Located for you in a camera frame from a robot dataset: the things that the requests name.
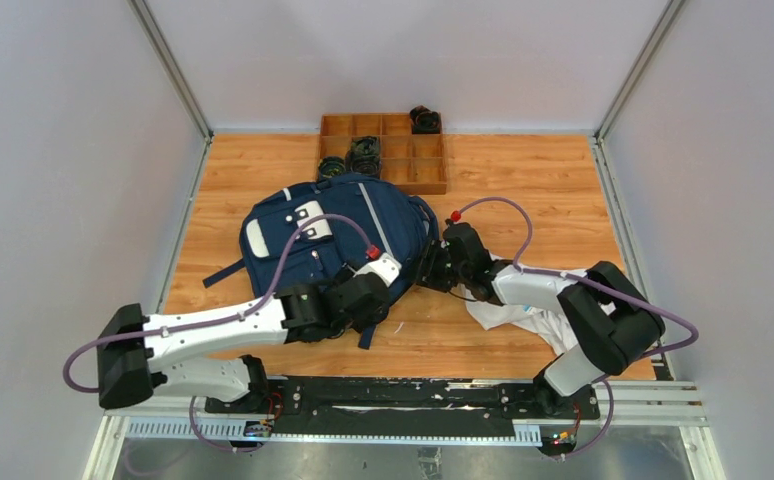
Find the navy blue backpack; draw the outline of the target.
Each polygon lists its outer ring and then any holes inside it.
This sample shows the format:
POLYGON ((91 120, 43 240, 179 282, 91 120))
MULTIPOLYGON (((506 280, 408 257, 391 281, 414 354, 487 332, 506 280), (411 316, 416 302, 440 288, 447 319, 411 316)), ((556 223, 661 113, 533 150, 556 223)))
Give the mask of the navy blue backpack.
MULTIPOLYGON (((439 240, 436 222, 424 200, 386 181, 348 174, 296 184, 252 208, 239 232, 240 260, 204 284, 244 270, 254 300, 266 304, 287 287, 325 288, 344 265, 357 271, 387 252, 401 263, 401 273, 389 288, 383 321, 414 283, 427 247, 439 240)), ((369 337, 376 325, 362 334, 369 337)))

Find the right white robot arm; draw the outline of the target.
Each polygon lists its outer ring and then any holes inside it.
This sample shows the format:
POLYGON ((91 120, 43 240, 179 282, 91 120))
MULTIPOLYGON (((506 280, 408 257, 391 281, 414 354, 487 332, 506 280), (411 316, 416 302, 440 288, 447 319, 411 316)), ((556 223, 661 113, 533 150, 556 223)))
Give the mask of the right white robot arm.
POLYGON ((467 223, 449 225, 425 251, 419 285, 460 290, 470 315, 486 330, 517 325, 552 346, 555 359, 533 379, 530 400, 559 417, 595 380, 623 373, 665 333, 659 314, 613 263, 586 270, 521 266, 484 248, 467 223))

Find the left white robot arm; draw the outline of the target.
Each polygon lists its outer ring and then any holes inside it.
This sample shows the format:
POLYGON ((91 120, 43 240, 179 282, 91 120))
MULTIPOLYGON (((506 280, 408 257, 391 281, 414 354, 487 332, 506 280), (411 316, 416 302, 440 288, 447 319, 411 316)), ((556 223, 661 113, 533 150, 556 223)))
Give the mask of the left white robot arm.
POLYGON ((253 300, 182 315, 146 315, 138 304, 124 305, 96 347, 98 404, 111 410, 153 396, 196 396, 259 412, 270 390, 262 363, 249 356, 218 360, 213 353, 319 342, 365 327, 386 312, 399 273, 399 265, 383 257, 342 283, 287 287, 266 304, 253 300))

